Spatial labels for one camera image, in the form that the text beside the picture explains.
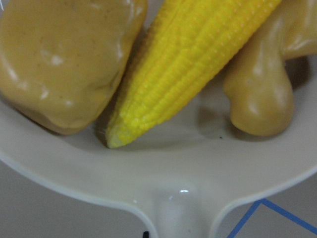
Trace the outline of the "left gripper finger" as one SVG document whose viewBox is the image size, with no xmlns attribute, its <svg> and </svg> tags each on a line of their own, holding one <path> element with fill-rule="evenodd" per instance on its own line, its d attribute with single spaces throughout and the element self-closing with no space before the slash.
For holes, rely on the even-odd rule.
<svg viewBox="0 0 317 238">
<path fill-rule="evenodd" d="M 149 237 L 150 237 L 150 234 L 148 231 L 143 232 L 142 238 L 149 238 Z"/>
</svg>

